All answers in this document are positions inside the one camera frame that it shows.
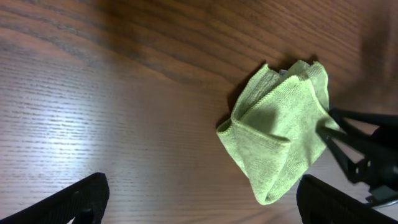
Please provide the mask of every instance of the towel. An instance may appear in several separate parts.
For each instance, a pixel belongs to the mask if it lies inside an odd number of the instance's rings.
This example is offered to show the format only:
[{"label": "towel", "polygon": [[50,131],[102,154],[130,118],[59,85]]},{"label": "towel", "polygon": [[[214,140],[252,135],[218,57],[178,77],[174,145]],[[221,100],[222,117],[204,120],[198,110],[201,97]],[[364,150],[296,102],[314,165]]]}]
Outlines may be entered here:
[{"label": "towel", "polygon": [[327,113],[327,84],[318,62],[299,60],[283,76],[265,64],[217,128],[261,205],[280,199],[324,151],[318,126],[338,129]]}]

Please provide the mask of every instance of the black plastic part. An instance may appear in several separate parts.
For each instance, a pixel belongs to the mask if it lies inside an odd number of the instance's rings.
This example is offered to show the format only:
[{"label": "black plastic part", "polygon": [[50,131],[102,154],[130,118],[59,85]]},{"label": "black plastic part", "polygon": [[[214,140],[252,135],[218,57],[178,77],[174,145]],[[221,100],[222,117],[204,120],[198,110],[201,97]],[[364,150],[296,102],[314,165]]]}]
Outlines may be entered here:
[{"label": "black plastic part", "polygon": [[95,173],[48,198],[0,220],[0,224],[101,223],[109,199],[105,174]]},{"label": "black plastic part", "polygon": [[[364,182],[370,186],[369,206],[378,207],[398,200],[398,116],[366,114],[332,109],[330,116],[344,131],[326,127],[317,129],[347,179],[352,183]],[[379,128],[370,136],[350,125],[345,118],[355,119]],[[337,146],[334,139],[362,153],[364,159],[354,163]]]},{"label": "black plastic part", "polygon": [[398,224],[312,175],[304,175],[297,189],[303,224]]}]

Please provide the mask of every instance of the folded cloth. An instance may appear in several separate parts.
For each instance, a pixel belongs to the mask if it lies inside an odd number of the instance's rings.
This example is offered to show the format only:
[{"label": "folded cloth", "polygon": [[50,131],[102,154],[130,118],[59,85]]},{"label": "folded cloth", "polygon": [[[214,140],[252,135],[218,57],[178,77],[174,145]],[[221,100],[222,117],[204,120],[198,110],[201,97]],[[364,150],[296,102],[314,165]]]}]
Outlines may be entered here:
[{"label": "folded cloth", "polygon": [[283,76],[264,65],[217,128],[260,204],[280,199],[323,152],[317,126],[338,129],[326,112],[327,84],[318,62],[299,60]]}]

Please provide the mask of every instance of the wood grain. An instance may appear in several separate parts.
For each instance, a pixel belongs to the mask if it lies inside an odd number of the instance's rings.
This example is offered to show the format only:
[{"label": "wood grain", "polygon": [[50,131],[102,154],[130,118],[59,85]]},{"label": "wood grain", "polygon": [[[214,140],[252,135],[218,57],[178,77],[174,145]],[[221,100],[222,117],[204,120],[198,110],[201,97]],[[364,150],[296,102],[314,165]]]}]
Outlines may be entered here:
[{"label": "wood grain", "polygon": [[[297,185],[258,205],[215,134],[261,63],[299,58],[332,104],[398,113],[398,2],[0,1],[0,218],[104,172],[103,223],[300,223]],[[329,152],[309,173],[367,195]]]}]

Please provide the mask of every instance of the wooden table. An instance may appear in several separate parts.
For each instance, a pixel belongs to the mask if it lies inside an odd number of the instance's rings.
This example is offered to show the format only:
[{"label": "wooden table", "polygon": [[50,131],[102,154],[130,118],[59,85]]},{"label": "wooden table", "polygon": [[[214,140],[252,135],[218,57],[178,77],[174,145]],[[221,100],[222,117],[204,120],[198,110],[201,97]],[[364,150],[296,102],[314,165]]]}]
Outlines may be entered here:
[{"label": "wooden table", "polygon": [[[1,0],[0,218],[104,172],[103,223],[301,223],[297,185],[259,205],[215,133],[260,64],[298,58],[333,105],[398,113],[398,1]],[[368,194],[329,152],[309,173]]]}]

